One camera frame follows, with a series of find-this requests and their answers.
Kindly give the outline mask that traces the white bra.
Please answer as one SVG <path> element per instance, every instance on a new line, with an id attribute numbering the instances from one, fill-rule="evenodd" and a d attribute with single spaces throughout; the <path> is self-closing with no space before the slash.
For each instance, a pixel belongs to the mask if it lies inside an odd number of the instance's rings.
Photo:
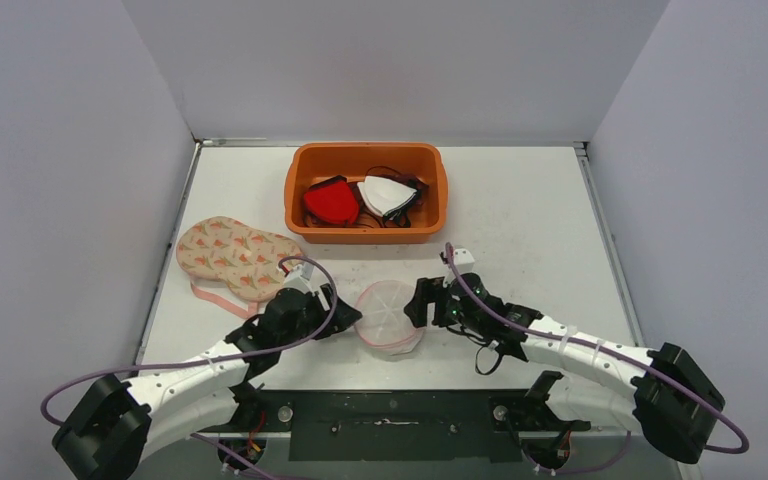
<path id="1" fill-rule="evenodd" d="M 419 195 L 416 188 L 380 176 L 366 176 L 357 189 L 367 209 L 382 219 L 409 207 Z"/>

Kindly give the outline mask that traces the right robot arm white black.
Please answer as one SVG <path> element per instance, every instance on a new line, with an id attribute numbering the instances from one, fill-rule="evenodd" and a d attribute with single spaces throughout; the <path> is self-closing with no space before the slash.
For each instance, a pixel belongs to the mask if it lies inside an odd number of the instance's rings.
<path id="1" fill-rule="evenodd" d="M 584 379 L 554 380 L 525 402 L 528 421 L 588 422 L 640 433 L 665 456 L 696 464 L 725 399 L 683 348 L 658 349 L 608 342 L 550 316 L 489 293 L 479 275 L 421 278 L 403 308 L 416 327 L 453 327 L 472 333 L 502 357 L 547 366 L 550 373 Z"/>

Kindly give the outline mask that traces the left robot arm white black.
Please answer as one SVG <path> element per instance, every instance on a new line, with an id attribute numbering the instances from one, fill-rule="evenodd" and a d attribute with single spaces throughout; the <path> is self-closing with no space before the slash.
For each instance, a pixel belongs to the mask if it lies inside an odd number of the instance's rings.
<path id="1" fill-rule="evenodd" d="M 198 356 L 125 380 L 94 381 L 58 428 L 52 446 L 78 479 L 127 479 L 158 450 L 203 429 L 242 431 L 259 405 L 239 389 L 302 340 L 341 333 L 362 314 L 329 285 L 283 288 L 260 314 Z"/>

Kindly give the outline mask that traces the orange plastic tub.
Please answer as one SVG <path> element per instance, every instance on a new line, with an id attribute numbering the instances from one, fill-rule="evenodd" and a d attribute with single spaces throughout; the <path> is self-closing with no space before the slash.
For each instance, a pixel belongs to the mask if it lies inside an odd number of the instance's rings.
<path id="1" fill-rule="evenodd" d="M 330 227 L 305 223 L 303 194 L 335 176 L 360 181 L 376 167 L 413 174 L 428 186 L 422 204 L 409 211 L 409 228 Z M 284 185 L 285 223 L 312 244 L 422 244 L 440 232 L 447 220 L 449 185 L 439 150 L 427 143 L 309 143 L 296 150 Z"/>

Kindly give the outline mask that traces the white mesh laundry bag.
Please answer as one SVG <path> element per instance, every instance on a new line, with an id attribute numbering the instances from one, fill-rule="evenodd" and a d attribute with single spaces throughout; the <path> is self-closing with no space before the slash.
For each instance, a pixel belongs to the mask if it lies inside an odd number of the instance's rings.
<path id="1" fill-rule="evenodd" d="M 413 293 L 414 288 L 407 283 L 384 280 L 360 294 L 354 308 L 362 317 L 354 329 L 367 347 L 388 356 L 409 354 L 416 348 L 424 330 L 415 327 L 404 313 Z"/>

